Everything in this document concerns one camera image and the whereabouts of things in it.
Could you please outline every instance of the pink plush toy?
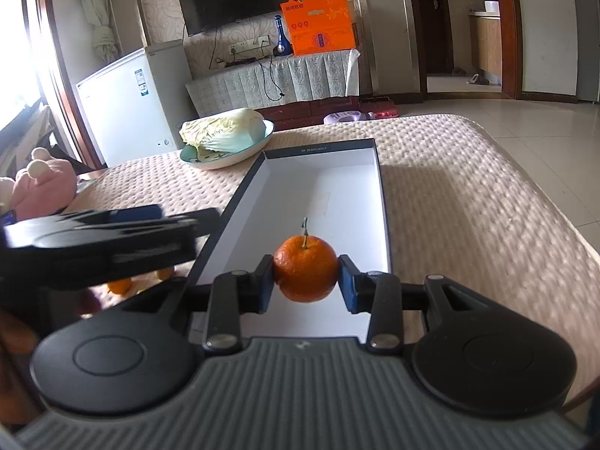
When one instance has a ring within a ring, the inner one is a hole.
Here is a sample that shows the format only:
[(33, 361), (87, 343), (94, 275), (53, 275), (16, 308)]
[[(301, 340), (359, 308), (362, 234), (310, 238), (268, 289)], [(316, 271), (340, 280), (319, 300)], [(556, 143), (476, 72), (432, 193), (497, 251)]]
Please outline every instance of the pink plush toy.
[(31, 158), (16, 181), (0, 178), (0, 213), (14, 210), (18, 221), (52, 215), (67, 207), (77, 192), (77, 175), (68, 160), (54, 159), (42, 147)]

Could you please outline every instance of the blue bottle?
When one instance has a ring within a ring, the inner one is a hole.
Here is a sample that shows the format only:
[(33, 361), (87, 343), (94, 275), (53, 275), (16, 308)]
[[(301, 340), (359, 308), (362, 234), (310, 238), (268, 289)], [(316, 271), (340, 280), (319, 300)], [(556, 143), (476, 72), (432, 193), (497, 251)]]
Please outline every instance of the blue bottle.
[(277, 32), (279, 32), (279, 40), (277, 41), (277, 45), (273, 48), (273, 55), (289, 56), (290, 54), (293, 54), (292, 44), (287, 40), (286, 35), (283, 33), (280, 15), (275, 15), (275, 25), (277, 26)]

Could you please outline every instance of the orange gift box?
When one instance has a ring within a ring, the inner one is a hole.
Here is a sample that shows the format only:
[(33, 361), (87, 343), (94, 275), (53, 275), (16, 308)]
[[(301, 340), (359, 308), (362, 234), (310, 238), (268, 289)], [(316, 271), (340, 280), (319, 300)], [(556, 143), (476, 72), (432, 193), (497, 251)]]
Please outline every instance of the orange gift box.
[(354, 49), (347, 0), (290, 0), (281, 4), (294, 54)]

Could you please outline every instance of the plate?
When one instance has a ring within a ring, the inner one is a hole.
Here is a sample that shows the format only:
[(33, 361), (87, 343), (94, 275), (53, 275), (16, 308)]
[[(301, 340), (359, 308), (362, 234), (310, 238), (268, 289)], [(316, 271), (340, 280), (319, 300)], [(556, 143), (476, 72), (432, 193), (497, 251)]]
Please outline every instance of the plate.
[(237, 164), (238, 162), (242, 162), (249, 157), (252, 157), (254, 154), (260, 152), (265, 145), (268, 144), (271, 139), (271, 135), (273, 135), (273, 130), (275, 125), (273, 125), (272, 121), (263, 120), (265, 122), (265, 137), (260, 142), (257, 142), (250, 147), (245, 148), (244, 150), (240, 150), (239, 152), (214, 152), (212, 150), (203, 149), (202, 153), (198, 154), (198, 159), (194, 162), (183, 160), (181, 158), (181, 151), (179, 151), (179, 160), (184, 164), (195, 167), (196, 169), (210, 170), (210, 169), (220, 169), (222, 167), (227, 167), (229, 165)]

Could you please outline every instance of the power outlet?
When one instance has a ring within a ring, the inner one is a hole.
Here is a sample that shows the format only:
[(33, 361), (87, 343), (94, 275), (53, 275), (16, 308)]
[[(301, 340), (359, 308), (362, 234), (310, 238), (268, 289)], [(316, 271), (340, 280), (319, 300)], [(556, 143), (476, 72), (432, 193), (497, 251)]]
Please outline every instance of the power outlet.
[(240, 54), (242, 52), (251, 51), (253, 49), (269, 47), (269, 36), (261, 35), (256, 39), (242, 40), (241, 42), (235, 42), (229, 48), (230, 54)]

